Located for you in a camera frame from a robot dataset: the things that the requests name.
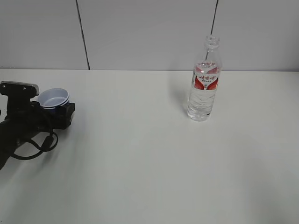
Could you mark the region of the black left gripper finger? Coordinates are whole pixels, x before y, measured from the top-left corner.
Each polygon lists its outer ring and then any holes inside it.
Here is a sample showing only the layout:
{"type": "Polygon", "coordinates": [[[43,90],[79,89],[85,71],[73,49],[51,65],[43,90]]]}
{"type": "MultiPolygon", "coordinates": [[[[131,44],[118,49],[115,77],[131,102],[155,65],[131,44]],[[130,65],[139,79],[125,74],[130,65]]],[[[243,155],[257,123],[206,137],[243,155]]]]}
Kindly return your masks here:
{"type": "Polygon", "coordinates": [[[71,125],[75,103],[67,103],[50,110],[50,121],[54,129],[65,130],[71,125]]]}
{"type": "Polygon", "coordinates": [[[31,107],[31,108],[34,108],[34,109],[42,109],[40,103],[37,102],[37,101],[31,101],[31,102],[30,102],[30,107],[31,107]]]}

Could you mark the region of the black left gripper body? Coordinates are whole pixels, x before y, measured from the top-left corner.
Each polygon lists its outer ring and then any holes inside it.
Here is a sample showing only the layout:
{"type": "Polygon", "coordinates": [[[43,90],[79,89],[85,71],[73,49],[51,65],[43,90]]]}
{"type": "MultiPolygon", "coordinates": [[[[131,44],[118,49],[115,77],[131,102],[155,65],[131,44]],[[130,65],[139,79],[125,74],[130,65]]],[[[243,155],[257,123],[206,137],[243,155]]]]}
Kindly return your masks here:
{"type": "Polygon", "coordinates": [[[56,133],[50,121],[50,113],[44,109],[29,108],[27,111],[17,112],[6,116],[0,123],[0,167],[3,168],[9,158],[20,161],[32,160],[42,153],[49,152],[56,147],[56,133]],[[42,145],[32,140],[39,133],[47,133],[42,145]],[[23,144],[33,145],[38,152],[30,156],[20,156],[16,150],[23,144]]]}

